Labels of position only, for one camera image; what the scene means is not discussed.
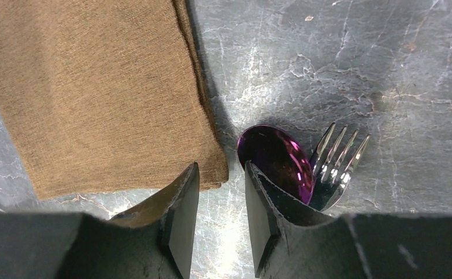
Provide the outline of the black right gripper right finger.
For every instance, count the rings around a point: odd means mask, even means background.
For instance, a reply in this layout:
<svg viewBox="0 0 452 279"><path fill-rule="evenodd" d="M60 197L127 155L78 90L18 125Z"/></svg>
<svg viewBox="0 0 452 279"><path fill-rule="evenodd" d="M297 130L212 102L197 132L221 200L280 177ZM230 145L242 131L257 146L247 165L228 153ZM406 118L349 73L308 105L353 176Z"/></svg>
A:
<svg viewBox="0 0 452 279"><path fill-rule="evenodd" d="M245 164L257 278L452 278L452 214L330 217Z"/></svg>

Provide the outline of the brown cloth napkin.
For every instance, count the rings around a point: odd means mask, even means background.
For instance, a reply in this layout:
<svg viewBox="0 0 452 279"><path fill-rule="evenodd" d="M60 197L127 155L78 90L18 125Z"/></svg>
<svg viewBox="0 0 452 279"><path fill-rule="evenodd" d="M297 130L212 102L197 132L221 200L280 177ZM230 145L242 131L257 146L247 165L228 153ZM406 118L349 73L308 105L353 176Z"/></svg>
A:
<svg viewBox="0 0 452 279"><path fill-rule="evenodd" d="M186 1L0 1L0 113L40 199L229 178Z"/></svg>

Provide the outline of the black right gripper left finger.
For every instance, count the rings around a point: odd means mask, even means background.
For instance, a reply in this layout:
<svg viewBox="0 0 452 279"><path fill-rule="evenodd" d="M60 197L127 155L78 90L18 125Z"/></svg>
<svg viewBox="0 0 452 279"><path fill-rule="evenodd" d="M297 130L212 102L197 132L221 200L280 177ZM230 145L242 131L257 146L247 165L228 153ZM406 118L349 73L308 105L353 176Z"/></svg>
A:
<svg viewBox="0 0 452 279"><path fill-rule="evenodd" d="M0 278L189 278L200 173L109 220L86 213L0 213Z"/></svg>

